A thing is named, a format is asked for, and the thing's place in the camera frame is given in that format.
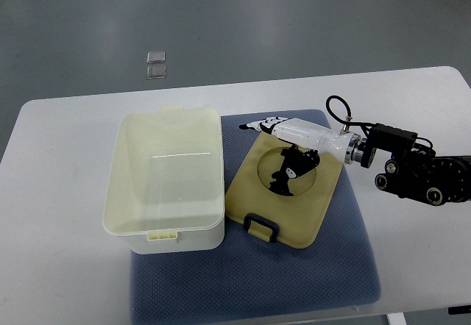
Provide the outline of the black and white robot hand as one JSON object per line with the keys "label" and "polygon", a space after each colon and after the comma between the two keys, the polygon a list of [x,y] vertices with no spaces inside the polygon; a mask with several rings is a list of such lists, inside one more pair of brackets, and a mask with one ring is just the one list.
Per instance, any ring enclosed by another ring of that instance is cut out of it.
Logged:
{"label": "black and white robot hand", "polygon": [[350,164],[361,136],[353,132],[335,133],[332,129],[299,118],[268,117],[239,126],[273,135],[291,146],[280,155],[283,162],[272,174],[269,190],[281,196],[292,196],[288,182],[312,171],[320,164],[321,154],[332,154],[340,163]]}

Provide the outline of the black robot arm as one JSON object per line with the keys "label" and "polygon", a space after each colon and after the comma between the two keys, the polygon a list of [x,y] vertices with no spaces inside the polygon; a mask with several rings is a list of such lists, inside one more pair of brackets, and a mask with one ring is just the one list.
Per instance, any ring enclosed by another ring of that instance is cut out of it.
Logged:
{"label": "black robot arm", "polygon": [[353,137],[346,163],[357,162],[369,168],[377,150],[391,154],[384,172],[375,177],[378,190],[432,206],[470,200],[469,156],[438,156],[432,142],[416,132],[353,121],[349,104],[337,95],[327,98],[326,109],[343,124],[343,133],[348,133],[351,126],[358,126],[365,134]]}

